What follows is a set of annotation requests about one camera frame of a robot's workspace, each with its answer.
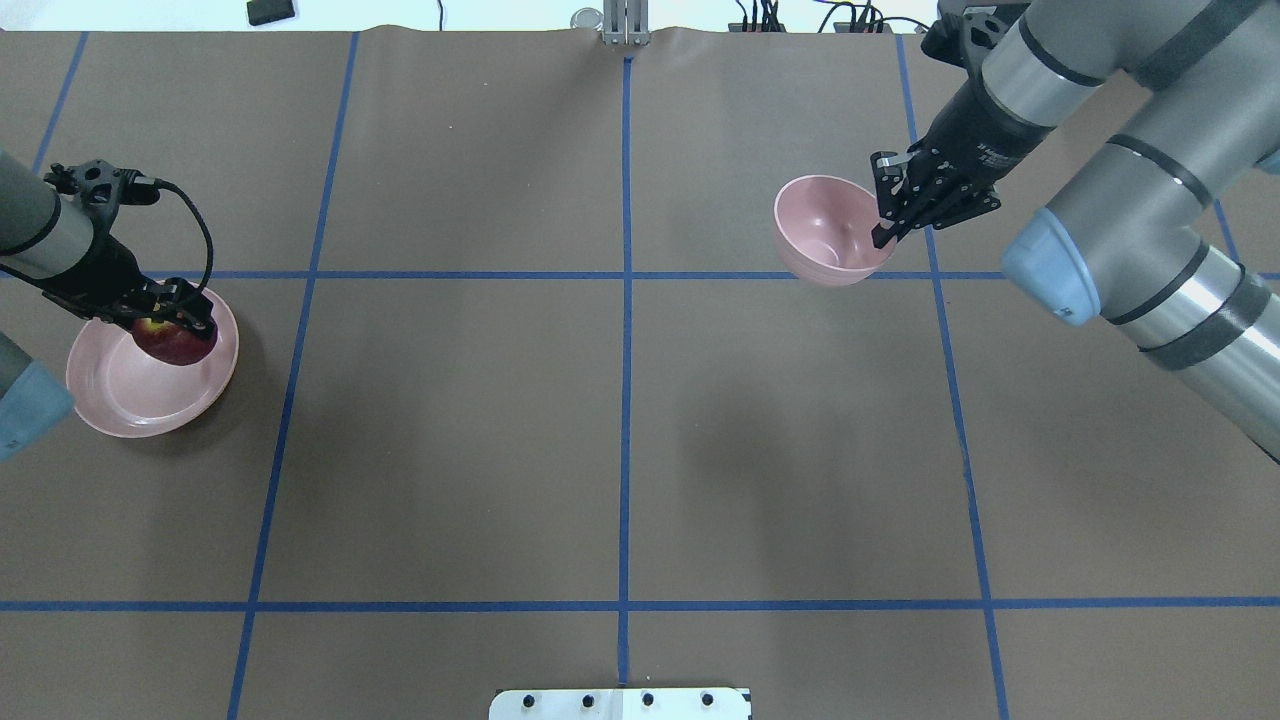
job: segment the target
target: light blue cap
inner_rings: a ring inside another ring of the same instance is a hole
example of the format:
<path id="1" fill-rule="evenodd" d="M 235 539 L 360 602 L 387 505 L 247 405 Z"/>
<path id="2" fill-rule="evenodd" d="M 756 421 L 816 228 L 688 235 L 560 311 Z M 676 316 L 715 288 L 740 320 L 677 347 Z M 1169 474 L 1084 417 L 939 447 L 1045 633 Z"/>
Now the light blue cap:
<path id="1" fill-rule="evenodd" d="M 1258 160 L 1258 168 L 1272 176 L 1280 176 L 1280 150 L 1267 155 L 1266 158 Z"/>
<path id="2" fill-rule="evenodd" d="M 1047 208 L 1037 210 L 1005 249 L 1001 265 L 1005 277 L 1069 325 L 1083 325 L 1102 311 L 1084 258 L 1062 222 Z"/>
<path id="3" fill-rule="evenodd" d="M 0 460 L 45 434 L 74 406 L 63 383 L 32 361 L 0 396 Z"/>

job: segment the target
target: pink plate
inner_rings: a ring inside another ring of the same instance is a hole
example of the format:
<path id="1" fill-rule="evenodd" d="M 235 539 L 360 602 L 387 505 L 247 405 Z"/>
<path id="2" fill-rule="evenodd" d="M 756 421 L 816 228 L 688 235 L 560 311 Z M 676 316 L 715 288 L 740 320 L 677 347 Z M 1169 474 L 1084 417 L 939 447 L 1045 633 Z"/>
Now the pink plate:
<path id="1" fill-rule="evenodd" d="M 205 288 L 214 304 L 218 345 L 193 365 L 168 365 L 133 343 L 123 329 L 90 320 L 67 359 L 67 387 L 76 413 L 90 427 L 115 437 L 151 437 L 179 428 L 218 400 L 236 370 L 239 329 L 230 307 Z"/>
<path id="2" fill-rule="evenodd" d="M 876 196 L 832 176 L 796 178 L 773 201 L 774 247 L 800 279 L 836 287 L 874 273 L 897 246 L 877 250 L 872 228 L 879 224 Z"/>

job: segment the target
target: apple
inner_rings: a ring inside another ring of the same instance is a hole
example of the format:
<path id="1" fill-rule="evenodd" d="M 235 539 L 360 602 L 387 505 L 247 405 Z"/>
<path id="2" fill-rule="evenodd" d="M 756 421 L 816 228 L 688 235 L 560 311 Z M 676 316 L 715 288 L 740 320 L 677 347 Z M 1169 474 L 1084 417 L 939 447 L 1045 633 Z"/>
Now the apple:
<path id="1" fill-rule="evenodd" d="M 169 365 L 193 365 L 204 360 L 218 343 L 218 332 L 209 340 L 200 340 L 191 331 L 169 320 L 141 318 L 129 329 L 133 342 L 142 352 Z"/>

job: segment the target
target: black band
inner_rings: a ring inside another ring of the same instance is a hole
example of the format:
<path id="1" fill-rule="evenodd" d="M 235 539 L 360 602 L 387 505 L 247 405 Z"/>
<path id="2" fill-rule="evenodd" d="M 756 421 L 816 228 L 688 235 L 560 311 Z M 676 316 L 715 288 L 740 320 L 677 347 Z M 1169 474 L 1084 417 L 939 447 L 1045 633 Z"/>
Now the black band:
<path id="1" fill-rule="evenodd" d="M 26 250 L 31 250 L 32 247 L 35 247 L 37 243 L 40 243 L 41 240 L 45 240 L 46 237 L 49 237 L 49 233 L 54 232 L 54 225 L 58 224 L 58 218 L 60 218 L 61 214 L 63 214 L 63 201 L 61 201 L 61 199 L 59 199 L 55 195 L 54 196 L 54 214 L 49 217 L 49 222 L 45 223 L 45 227 L 40 228 L 40 232 L 36 233 L 36 237 L 32 237 L 27 242 L 15 245 L 15 246 L 10 247 L 9 250 L 0 250 L 0 258 L 10 258 L 13 255 L 17 255 L 19 252 L 23 252 Z"/>
<path id="2" fill-rule="evenodd" d="M 1130 74 L 1155 92 L 1178 82 L 1183 73 L 1217 47 L 1266 0 L 1211 0 L 1192 22 L 1165 41 Z"/>
<path id="3" fill-rule="evenodd" d="M 1181 288 L 1183 284 L 1187 283 L 1187 281 L 1192 279 L 1192 275 L 1194 275 L 1196 272 L 1199 270 L 1199 266 L 1204 263 L 1204 258 L 1208 258 L 1208 243 L 1202 241 L 1199 247 L 1196 249 L 1196 255 L 1192 255 L 1190 261 L 1187 263 L 1187 266 L 1183 268 L 1183 272 L 1178 273 L 1178 275 L 1174 279 L 1169 281 L 1169 284 L 1161 288 L 1160 292 L 1151 296 L 1151 300 L 1143 302 L 1142 305 L 1134 307 L 1133 310 L 1129 310 L 1128 313 L 1120 315 L 1119 318 L 1107 318 L 1107 322 L 1111 323 L 1112 325 L 1123 325 L 1125 323 L 1132 323 L 1137 320 L 1138 318 L 1146 315 L 1147 313 L 1151 313 L 1152 310 L 1158 307 L 1160 304 L 1169 300 L 1175 292 L 1178 292 L 1179 288 Z"/>
<path id="4" fill-rule="evenodd" d="M 1192 191 L 1196 200 L 1199 200 L 1201 208 L 1208 208 L 1210 204 L 1213 202 L 1213 196 L 1210 193 L 1208 188 L 1204 187 L 1204 183 L 1196 177 L 1196 173 L 1188 170 L 1187 167 L 1178 160 L 1165 155 L 1165 152 L 1158 147 L 1148 145 L 1132 135 L 1112 135 L 1111 138 L 1107 140 L 1107 143 L 1117 145 L 1125 150 L 1133 150 L 1138 155 L 1142 155 L 1143 158 L 1160 165 L 1161 170 L 1165 170 L 1172 176 L 1174 179 L 1181 183 L 1183 187 Z"/>
<path id="5" fill-rule="evenodd" d="M 1096 78 L 1093 76 L 1078 73 L 1071 68 L 1064 65 L 1062 61 L 1059 60 L 1057 58 L 1050 55 L 1048 50 L 1044 50 L 1044 46 L 1039 44 L 1039 40 L 1036 40 L 1036 36 L 1032 35 L 1030 28 L 1027 27 L 1025 15 L 1023 15 L 1023 18 L 1018 20 L 1018 33 L 1023 36 L 1023 42 L 1027 44 L 1027 49 L 1032 51 L 1032 55 L 1036 55 L 1037 60 L 1043 63 L 1046 68 L 1065 77 L 1066 79 L 1074 82 L 1075 85 L 1083 85 L 1085 87 L 1098 87 L 1100 85 L 1106 82 L 1106 78 Z"/>
<path id="6" fill-rule="evenodd" d="M 1231 296 L 1183 337 L 1149 350 L 1143 350 L 1165 370 L 1185 370 L 1217 355 L 1253 327 L 1271 301 L 1271 290 L 1254 274 L 1244 273 Z"/>

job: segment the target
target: metal clamp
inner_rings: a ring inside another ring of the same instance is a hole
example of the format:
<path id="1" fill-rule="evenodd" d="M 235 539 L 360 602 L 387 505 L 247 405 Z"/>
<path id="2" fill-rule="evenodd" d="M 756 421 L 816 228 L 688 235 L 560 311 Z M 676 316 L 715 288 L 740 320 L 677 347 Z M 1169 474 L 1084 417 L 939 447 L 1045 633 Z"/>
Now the metal clamp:
<path id="1" fill-rule="evenodd" d="M 604 0 L 605 45 L 649 45 L 649 0 Z"/>

